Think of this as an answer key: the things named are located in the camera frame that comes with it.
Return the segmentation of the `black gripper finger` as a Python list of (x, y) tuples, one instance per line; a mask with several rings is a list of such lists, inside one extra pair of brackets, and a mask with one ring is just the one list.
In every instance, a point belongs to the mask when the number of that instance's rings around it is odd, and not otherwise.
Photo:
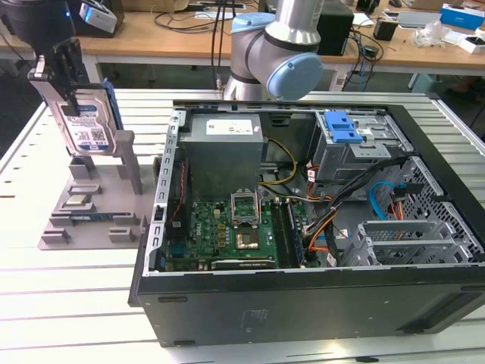
[(55, 45), (48, 57), (48, 62), (52, 71), (52, 85), (57, 94), (67, 103), (63, 111), (67, 116), (79, 116), (75, 88), (80, 82), (82, 64), (79, 40), (71, 37)]

